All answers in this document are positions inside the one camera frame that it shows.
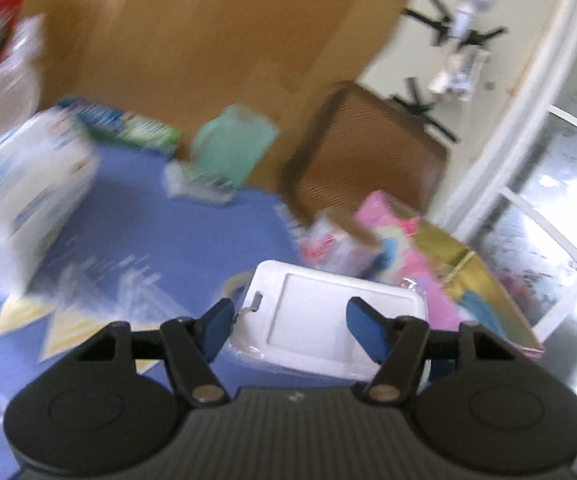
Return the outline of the white tin can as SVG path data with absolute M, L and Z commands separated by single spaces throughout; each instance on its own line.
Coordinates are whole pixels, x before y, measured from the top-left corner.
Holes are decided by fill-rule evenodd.
M 383 252 L 381 240 L 344 209 L 325 208 L 317 214 L 299 252 L 307 266 L 361 278 Z

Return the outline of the white wet wipes pack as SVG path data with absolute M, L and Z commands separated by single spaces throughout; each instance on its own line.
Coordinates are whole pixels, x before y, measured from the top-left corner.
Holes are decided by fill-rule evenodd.
M 0 292 L 21 295 L 92 188 L 98 155 L 64 110 L 35 114 L 0 136 Z

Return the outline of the small green patterned box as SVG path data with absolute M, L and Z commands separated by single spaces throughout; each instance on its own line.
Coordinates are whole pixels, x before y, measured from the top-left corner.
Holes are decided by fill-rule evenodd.
M 236 194 L 228 179 L 178 159 L 170 160 L 162 170 L 162 186 L 169 198 L 189 198 L 213 205 L 230 203 Z

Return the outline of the brown woven chair back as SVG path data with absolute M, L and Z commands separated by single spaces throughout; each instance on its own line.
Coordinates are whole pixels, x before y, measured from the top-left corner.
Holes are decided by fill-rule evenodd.
M 305 221 L 331 206 L 355 211 L 374 191 L 424 212 L 448 159 L 446 145 L 425 131 L 418 105 L 344 81 L 310 120 L 281 171 L 279 192 Z

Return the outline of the blue green toothpaste box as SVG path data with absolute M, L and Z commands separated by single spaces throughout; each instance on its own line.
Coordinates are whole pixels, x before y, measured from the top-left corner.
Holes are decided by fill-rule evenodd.
M 65 96 L 56 103 L 56 107 L 74 114 L 95 139 L 124 144 L 168 158 L 174 156 L 182 137 L 179 130 L 163 122 L 79 96 Z

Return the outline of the white plastic case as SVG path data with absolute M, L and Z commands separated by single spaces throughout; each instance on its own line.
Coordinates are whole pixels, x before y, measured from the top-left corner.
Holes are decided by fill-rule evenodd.
M 226 343 L 230 356 L 261 370 L 297 376 L 369 380 L 377 372 L 379 364 L 346 325 L 346 306 L 353 297 L 386 318 L 427 318 L 424 299 L 411 289 L 275 260 L 231 276 L 221 295 L 236 307 Z

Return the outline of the pink biscuit tin box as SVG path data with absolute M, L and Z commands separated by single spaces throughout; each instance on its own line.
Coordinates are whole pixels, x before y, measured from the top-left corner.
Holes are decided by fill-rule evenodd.
M 355 219 L 383 243 L 374 281 L 396 286 L 411 282 L 425 300 L 432 327 L 456 330 L 460 313 L 475 302 L 479 307 L 469 311 L 474 318 L 487 314 L 500 336 L 530 359 L 541 358 L 543 344 L 526 316 L 469 246 L 383 191 L 369 194 Z

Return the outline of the stack of clear plastic cups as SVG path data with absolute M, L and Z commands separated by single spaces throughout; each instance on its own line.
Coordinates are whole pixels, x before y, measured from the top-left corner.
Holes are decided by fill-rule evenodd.
M 23 18 L 0 63 L 0 136 L 37 113 L 42 93 L 39 63 L 46 44 L 44 15 Z

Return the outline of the white framed frosted window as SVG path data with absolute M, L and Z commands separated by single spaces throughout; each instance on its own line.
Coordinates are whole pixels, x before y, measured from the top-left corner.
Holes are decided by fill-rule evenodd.
M 545 352 L 541 364 L 577 393 L 577 0 L 557 0 L 525 36 L 528 57 L 505 102 L 511 50 L 449 117 L 475 156 L 439 219 L 469 242 L 524 311 Z

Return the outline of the white power adapter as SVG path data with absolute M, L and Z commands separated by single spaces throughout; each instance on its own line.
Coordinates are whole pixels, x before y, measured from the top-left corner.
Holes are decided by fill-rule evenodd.
M 479 46 L 466 46 L 450 53 L 443 68 L 427 85 L 427 90 L 439 101 L 454 96 L 461 102 L 470 102 L 490 57 L 491 52 Z

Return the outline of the mint green plastic mug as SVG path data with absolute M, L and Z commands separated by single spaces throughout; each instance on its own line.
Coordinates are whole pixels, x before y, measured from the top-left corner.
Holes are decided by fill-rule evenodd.
M 241 188 L 279 133 L 268 117 L 242 104 L 231 104 L 200 128 L 191 144 L 190 159 Z

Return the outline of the blue patterned tablecloth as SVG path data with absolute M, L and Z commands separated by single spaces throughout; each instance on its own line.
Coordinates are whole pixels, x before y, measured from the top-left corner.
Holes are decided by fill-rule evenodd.
M 162 161 L 104 145 L 84 199 L 44 260 L 36 285 L 61 307 L 132 325 L 205 312 L 231 276 L 267 260 L 297 266 L 271 195 L 245 191 L 228 207 L 170 200 Z M 0 479 L 22 474 L 2 429 L 6 404 L 49 366 L 55 318 L 0 336 Z M 222 352 L 217 370 L 232 412 L 195 415 L 136 470 L 140 479 L 396 479 L 403 437 L 375 408 L 351 414 L 351 390 L 247 367 Z

